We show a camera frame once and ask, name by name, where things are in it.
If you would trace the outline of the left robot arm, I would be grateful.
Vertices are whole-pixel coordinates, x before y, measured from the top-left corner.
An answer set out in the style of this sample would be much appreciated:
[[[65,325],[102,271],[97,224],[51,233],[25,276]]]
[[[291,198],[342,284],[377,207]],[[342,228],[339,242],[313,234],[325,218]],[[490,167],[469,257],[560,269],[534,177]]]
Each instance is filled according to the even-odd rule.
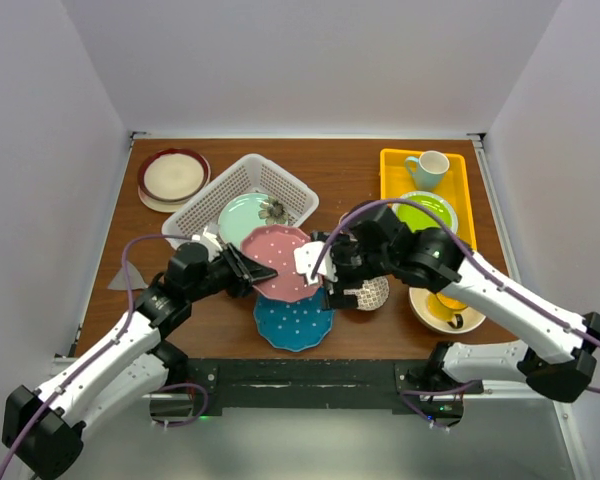
[[[187,380],[187,355],[168,342],[194,302],[225,291],[246,295],[277,271],[227,245],[210,254],[189,242],[170,258],[114,327],[65,370],[7,398],[4,463],[20,459],[40,479],[62,476],[95,432],[142,396],[176,392]]]

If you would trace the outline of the pink dotted scalloped plate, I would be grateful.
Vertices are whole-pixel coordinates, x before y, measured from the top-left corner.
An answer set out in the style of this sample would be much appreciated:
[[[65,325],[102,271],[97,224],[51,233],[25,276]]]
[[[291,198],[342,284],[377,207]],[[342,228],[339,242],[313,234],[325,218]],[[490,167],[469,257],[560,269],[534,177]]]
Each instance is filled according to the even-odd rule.
[[[258,283],[254,288],[270,300],[287,303],[313,296],[321,280],[309,285],[303,273],[296,270],[294,252],[310,242],[301,229],[284,225],[255,228],[240,244],[240,250],[249,259],[274,269],[274,278]]]

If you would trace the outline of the red rimmed cream plate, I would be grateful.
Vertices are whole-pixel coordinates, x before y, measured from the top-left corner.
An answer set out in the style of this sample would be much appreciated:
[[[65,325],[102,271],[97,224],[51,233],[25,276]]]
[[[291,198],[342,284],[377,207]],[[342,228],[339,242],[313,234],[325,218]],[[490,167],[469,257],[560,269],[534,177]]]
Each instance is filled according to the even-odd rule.
[[[151,200],[185,202],[210,181],[211,167],[199,153],[168,148],[147,157],[137,171],[140,192]]]

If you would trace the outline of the blue dotted scalloped plate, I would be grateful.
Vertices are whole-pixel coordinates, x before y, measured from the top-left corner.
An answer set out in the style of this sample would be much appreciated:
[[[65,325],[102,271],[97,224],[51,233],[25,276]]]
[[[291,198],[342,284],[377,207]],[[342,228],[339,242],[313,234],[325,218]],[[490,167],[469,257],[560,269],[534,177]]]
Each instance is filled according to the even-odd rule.
[[[258,333],[275,349],[293,353],[319,345],[333,328],[334,311],[323,308],[324,289],[294,301],[257,298],[253,315]]]

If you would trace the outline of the mint green flower plate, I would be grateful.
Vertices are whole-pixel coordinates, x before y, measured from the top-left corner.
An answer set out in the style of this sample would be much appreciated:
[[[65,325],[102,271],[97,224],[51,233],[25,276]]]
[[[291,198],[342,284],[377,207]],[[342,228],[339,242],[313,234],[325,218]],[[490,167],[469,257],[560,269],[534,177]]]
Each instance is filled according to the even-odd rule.
[[[219,236],[225,244],[239,247],[261,226],[288,225],[290,213],[277,198],[265,193],[246,193],[232,199],[218,218]]]

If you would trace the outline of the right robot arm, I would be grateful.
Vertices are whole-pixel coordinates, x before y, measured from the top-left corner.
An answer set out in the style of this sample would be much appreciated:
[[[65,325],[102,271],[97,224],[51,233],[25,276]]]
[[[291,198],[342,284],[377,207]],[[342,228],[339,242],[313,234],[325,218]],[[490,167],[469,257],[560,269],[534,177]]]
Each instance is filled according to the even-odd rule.
[[[321,244],[309,275],[327,268],[330,309],[354,305],[351,289],[390,275],[403,284],[441,293],[485,315],[513,335],[508,343],[441,342],[412,374],[416,394],[451,395],[485,380],[519,382],[544,397],[572,403],[591,384],[600,349],[600,314],[578,314],[539,297],[498,271],[442,221],[412,231],[391,200],[358,205]]]

